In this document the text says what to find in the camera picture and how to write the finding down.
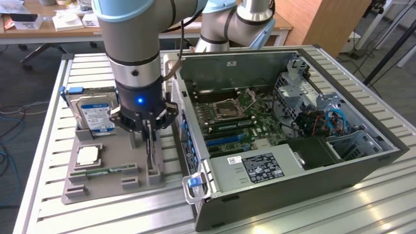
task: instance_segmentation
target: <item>blue cable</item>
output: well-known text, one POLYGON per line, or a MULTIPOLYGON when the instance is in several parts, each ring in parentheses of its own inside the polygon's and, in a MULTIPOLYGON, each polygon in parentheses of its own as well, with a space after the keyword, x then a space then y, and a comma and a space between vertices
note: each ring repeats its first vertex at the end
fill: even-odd
POLYGON ((0 116, 0 119, 6 120, 6 121, 15 121, 15 122, 20 122, 20 129, 18 131, 18 133, 7 140, 0 141, 0 144, 6 144, 7 142, 10 142, 24 130, 24 122, 20 119, 15 119, 15 118, 6 118, 0 116))
POLYGON ((340 111, 339 109, 331 109, 326 113, 326 120, 328 121, 330 128, 335 130, 335 127, 334 127, 334 125, 332 125, 332 123, 330 121, 330 112, 339 113, 340 117, 343 118, 344 124, 346 124, 347 132, 350 132, 350 126, 348 126, 348 121, 347 121, 346 115, 344 115, 343 111, 340 111))
POLYGON ((8 204, 8 202, 12 201, 18 197, 18 195, 19 195, 19 191, 20 191, 20 178, 19 178, 19 173, 18 173, 16 163, 15 163, 14 158, 10 155, 7 155, 6 152, 0 152, 0 155, 4 155, 7 157, 7 159, 11 161, 12 169, 14 169, 14 172, 15 172, 15 175, 16 175, 16 180, 18 180, 18 187, 16 187, 15 194, 3 203, 0 203, 0 207, 2 207, 2 206, 6 206, 8 204))

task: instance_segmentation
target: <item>hard drive label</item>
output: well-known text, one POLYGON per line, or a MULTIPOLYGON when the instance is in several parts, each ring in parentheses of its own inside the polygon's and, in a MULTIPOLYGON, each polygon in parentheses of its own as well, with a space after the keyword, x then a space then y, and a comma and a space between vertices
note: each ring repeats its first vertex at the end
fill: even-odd
POLYGON ((243 164, 254 183, 276 179, 286 175, 272 153, 243 158, 243 164))
POLYGON ((115 124, 108 119, 110 105, 107 103, 82 105, 82 109, 92 132, 107 133, 115 130, 115 124))

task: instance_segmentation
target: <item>sticker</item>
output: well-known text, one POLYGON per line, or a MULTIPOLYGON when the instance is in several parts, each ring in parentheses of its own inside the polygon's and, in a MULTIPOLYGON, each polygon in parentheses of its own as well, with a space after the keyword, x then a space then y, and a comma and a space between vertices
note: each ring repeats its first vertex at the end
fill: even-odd
POLYGON ((107 103, 82 105, 82 110, 92 132, 107 133, 115 130, 115 124, 108 119, 110 105, 107 103))
POLYGON ((236 66, 236 61, 230 61, 230 62, 227 62, 227 66, 228 66, 228 67, 235 67, 235 66, 236 66))
POLYGON ((235 128, 235 127, 236 127, 236 125, 230 125, 230 126, 219 127, 219 130, 230 129, 230 128, 235 128))
POLYGON ((239 123, 239 126, 246 126, 246 125, 251 125, 252 124, 252 121, 244 121, 244 122, 240 122, 239 123))
POLYGON ((228 160, 230 164, 240 163, 242 162, 242 156, 230 157, 227 160, 228 160))
POLYGON ((255 184, 286 175, 272 153, 244 158, 243 164, 255 184))

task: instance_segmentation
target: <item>circuit board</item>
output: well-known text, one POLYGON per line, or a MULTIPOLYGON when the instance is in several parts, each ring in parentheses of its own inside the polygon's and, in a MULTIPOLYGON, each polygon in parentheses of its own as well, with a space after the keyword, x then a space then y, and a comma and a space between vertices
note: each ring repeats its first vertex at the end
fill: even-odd
POLYGON ((288 139, 263 97, 252 91, 235 100, 196 103, 195 113, 211 157, 271 147, 288 139))

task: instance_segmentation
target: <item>white box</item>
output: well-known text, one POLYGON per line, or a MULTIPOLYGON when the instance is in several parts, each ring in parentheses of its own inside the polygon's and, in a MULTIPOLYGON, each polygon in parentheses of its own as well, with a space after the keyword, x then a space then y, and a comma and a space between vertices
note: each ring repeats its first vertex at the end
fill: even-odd
POLYGON ((16 29, 34 30, 40 29, 43 19, 36 14, 11 14, 11 18, 15 22, 16 29))
POLYGON ((96 14, 86 14, 83 17, 83 24, 86 27, 90 28, 99 28, 99 18, 96 16, 96 14))
POLYGON ((348 41, 344 44, 343 49, 340 50, 340 53, 350 53, 350 52, 352 52, 354 45, 356 45, 359 43, 360 38, 362 38, 362 36, 359 34, 356 34, 355 32, 352 32, 350 34, 348 41))
POLYGON ((59 14, 52 17, 56 31, 67 31, 84 28, 83 22, 76 14, 59 14))

